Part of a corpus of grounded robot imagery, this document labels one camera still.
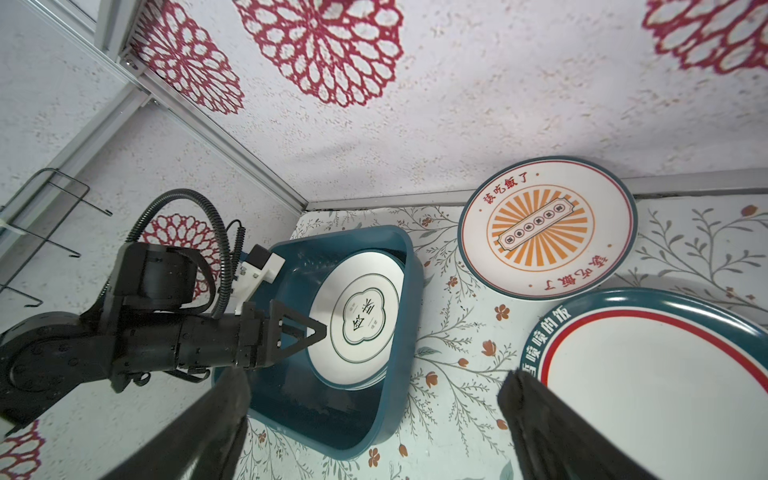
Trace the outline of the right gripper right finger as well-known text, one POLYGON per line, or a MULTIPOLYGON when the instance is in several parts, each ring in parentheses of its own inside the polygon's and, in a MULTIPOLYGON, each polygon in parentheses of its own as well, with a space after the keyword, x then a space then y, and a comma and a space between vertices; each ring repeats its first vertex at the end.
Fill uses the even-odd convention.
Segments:
POLYGON ((654 477, 527 372, 509 372, 497 402, 525 479, 654 477))

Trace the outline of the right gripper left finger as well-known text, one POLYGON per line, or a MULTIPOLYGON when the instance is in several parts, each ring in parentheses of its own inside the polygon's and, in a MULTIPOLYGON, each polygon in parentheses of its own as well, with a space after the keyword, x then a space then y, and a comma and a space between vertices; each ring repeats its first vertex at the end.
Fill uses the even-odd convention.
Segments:
POLYGON ((232 479, 248 431, 251 391, 241 368, 227 368, 205 395, 107 479, 232 479))

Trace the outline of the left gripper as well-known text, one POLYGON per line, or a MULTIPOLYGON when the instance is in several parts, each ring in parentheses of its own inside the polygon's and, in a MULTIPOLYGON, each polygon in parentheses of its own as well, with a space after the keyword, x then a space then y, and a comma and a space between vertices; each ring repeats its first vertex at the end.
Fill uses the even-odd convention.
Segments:
POLYGON ((113 382, 127 384, 152 372, 195 372, 237 366, 270 367, 327 336, 327 326, 285 303, 267 311, 254 302, 219 319, 179 313, 133 314, 120 327, 113 382))

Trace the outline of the white plate cloud emblem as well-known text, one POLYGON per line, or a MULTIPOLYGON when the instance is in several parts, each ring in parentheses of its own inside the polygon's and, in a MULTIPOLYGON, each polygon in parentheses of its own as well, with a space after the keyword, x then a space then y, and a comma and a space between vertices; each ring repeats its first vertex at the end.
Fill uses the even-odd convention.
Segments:
POLYGON ((384 378, 403 282, 403 263, 381 250, 349 255, 331 270, 309 313, 326 326, 326 337, 308 349, 322 383, 355 391, 384 378))

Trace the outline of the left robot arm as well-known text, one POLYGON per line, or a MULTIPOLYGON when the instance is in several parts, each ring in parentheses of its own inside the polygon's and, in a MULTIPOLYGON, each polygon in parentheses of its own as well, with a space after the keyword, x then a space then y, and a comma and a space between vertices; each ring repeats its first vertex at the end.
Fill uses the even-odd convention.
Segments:
POLYGON ((122 392, 152 373, 201 383, 212 369, 275 365, 324 339, 324 324, 273 300, 220 316, 190 307, 198 273, 212 272, 194 249, 140 242, 119 251, 104 297, 76 315, 30 317, 1 336, 1 418, 19 430, 77 386, 108 380, 122 392))

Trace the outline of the teal plastic bin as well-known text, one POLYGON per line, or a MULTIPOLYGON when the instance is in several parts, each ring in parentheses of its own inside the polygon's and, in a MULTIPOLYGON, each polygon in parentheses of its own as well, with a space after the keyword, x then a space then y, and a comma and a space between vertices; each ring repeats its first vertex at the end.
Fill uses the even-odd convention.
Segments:
POLYGON ((274 366, 248 373, 248 415, 335 460, 348 460, 391 437, 403 416, 419 326, 424 273, 406 232, 378 226, 290 240, 271 251, 285 264, 273 283, 253 295, 257 305, 278 300, 309 316, 315 295, 331 270, 349 255, 381 250, 404 265, 397 326, 386 375, 362 390, 322 383, 308 349, 274 366))

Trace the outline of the green rim plate back centre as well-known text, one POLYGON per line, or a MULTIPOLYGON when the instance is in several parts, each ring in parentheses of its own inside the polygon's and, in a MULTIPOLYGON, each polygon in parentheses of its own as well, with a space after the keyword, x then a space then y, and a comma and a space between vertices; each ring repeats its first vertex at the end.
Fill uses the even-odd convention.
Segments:
POLYGON ((767 332, 728 310, 590 292, 534 324, 520 368, 660 479, 767 475, 767 332))

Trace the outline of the orange sunburst plate at back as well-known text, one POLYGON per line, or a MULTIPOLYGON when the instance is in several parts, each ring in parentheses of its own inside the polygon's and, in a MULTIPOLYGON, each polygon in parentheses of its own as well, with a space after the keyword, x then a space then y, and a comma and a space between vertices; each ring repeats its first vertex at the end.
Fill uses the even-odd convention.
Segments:
POLYGON ((612 172, 575 157, 540 157, 487 179, 461 213, 464 265, 483 285, 554 301, 607 281, 638 233, 635 199, 612 172))

